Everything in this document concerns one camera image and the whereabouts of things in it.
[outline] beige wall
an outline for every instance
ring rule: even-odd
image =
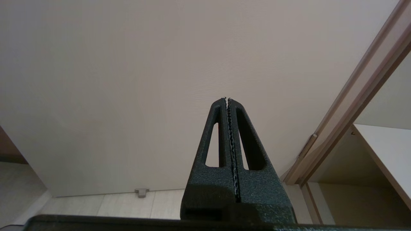
[[[391,184],[371,158],[361,138],[349,129],[310,178],[327,184],[380,186]]]
[[[411,225],[411,212],[393,188],[319,185],[336,225]]]
[[[180,189],[227,96],[282,175],[396,4],[2,0],[0,125],[54,196]]]
[[[355,124],[411,129],[411,54],[372,98]]]

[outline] white shelf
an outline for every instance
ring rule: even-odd
[[[411,209],[411,130],[354,124],[370,154]]]

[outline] door frame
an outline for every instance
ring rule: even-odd
[[[400,0],[309,137],[284,177],[287,185],[307,183],[347,129],[411,50],[411,0]]]

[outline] textured black surface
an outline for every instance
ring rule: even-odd
[[[244,107],[229,99],[241,203],[266,212],[264,222],[296,223],[294,210]],[[244,169],[240,142],[249,170]]]
[[[31,218],[26,231],[382,231],[374,229],[296,224],[242,224],[237,222],[179,221],[120,217],[39,215]]]
[[[206,166],[212,128],[219,124],[219,168]],[[248,166],[242,163],[240,137]],[[290,200],[244,107],[214,102],[181,203],[181,219],[254,223],[296,222]]]
[[[208,167],[205,164],[215,123],[218,123],[219,167]],[[221,220],[222,209],[236,201],[224,98],[212,104],[205,124],[181,202],[181,219]]]

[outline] tiled floor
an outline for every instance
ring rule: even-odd
[[[183,189],[51,198],[38,214],[179,219]]]

